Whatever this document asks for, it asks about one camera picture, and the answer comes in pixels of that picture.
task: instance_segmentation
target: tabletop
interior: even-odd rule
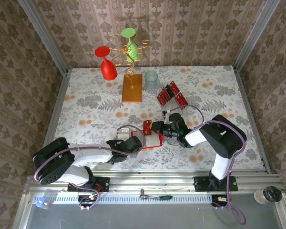
[[[117,68],[118,76],[113,81],[104,80],[99,68],[72,69],[55,138],[65,137],[69,143],[98,144],[115,139],[117,128],[122,125],[143,129],[144,120],[163,120],[155,96],[146,92],[144,86],[141,103],[122,103],[125,69]],[[144,77],[148,70],[156,71],[164,85],[174,80],[188,103],[201,109],[205,120],[221,114],[245,132],[246,149],[237,157],[234,169],[263,169],[232,66],[135,67],[134,73]],[[182,111],[182,117],[189,128],[201,123],[198,111],[190,107]],[[215,155],[207,142],[188,149],[164,141],[162,147],[144,149],[114,165],[87,166],[94,170],[205,170],[212,168]]]

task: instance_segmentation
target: clear plastic cup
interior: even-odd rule
[[[147,71],[144,78],[146,91],[149,93],[156,93],[159,88],[158,74],[155,71]]]

